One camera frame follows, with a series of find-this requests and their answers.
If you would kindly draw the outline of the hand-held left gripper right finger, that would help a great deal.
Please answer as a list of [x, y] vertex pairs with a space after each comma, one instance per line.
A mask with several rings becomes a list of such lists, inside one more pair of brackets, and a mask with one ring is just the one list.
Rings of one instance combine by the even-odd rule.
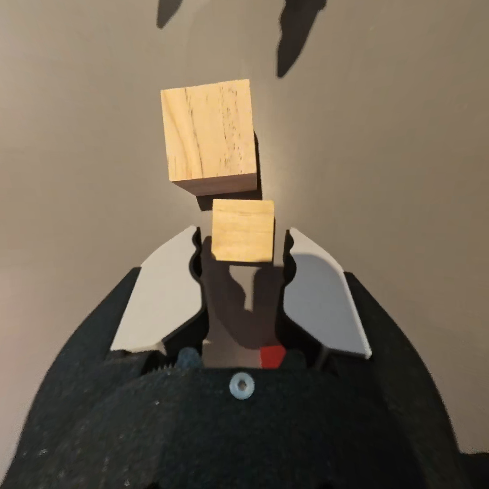
[[301, 352], [309, 368], [329, 354], [369, 360], [372, 348], [339, 262], [295, 227], [286, 232], [283, 262], [276, 315], [282, 346]]

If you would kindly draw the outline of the large natural wooden cube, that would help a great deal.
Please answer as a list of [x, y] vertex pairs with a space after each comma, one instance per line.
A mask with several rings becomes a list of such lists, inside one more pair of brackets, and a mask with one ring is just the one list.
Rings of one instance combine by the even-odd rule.
[[249, 79], [163, 89], [160, 97], [171, 183], [196, 197], [257, 189]]

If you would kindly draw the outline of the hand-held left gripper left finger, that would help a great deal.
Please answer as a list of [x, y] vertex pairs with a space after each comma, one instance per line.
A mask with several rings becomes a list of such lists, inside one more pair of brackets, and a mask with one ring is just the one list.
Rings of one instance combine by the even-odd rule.
[[201, 352], [209, 332], [201, 246], [200, 228], [191, 225], [144, 260], [111, 351]]

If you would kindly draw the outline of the medium natural wooden cube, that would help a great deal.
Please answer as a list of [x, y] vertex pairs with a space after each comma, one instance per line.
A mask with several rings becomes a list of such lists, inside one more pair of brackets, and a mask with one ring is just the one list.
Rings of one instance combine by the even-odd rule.
[[271, 263], [274, 252], [272, 200], [214, 199], [211, 253], [217, 261]]

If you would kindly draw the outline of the small red wooden cube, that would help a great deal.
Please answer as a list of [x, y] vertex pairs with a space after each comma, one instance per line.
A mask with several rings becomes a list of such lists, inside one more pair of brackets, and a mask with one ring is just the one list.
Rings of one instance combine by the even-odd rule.
[[282, 345], [263, 346], [260, 348], [260, 367], [266, 370], [275, 370], [280, 367], [286, 355]]

